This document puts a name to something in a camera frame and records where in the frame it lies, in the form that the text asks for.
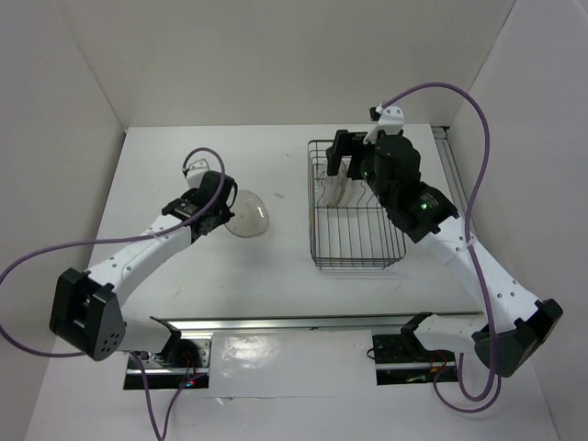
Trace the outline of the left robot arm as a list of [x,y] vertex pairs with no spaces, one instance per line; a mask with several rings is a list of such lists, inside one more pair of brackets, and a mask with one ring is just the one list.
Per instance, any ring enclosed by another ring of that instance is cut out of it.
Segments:
[[50,329],[95,361],[116,352],[146,352],[162,367],[195,356],[198,349],[169,322],[124,317],[122,306],[167,260],[233,216],[238,186],[217,171],[197,174],[181,197],[163,207],[145,240],[126,245],[83,272],[70,268],[58,278]]

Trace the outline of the smoky plate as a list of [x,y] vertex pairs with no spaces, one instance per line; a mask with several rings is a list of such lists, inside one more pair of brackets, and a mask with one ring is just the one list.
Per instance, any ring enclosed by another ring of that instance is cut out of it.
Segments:
[[322,180],[323,194],[320,205],[325,208],[346,208],[356,187],[354,181],[347,177],[346,172],[337,176],[326,175]]
[[266,205],[260,197],[248,190],[239,190],[230,212],[226,229],[240,238],[252,238],[264,234],[270,219]]

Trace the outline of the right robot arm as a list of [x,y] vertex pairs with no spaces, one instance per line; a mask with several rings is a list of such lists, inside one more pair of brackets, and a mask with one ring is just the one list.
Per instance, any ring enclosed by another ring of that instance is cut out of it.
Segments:
[[414,316],[401,329],[401,350],[411,360],[444,350],[474,354],[502,378],[511,377],[547,340],[563,309],[524,288],[467,230],[458,209],[423,181],[421,155],[402,133],[338,130],[326,150],[327,173],[343,159],[347,175],[370,188],[388,219],[445,266],[483,310],[468,318],[432,312]]

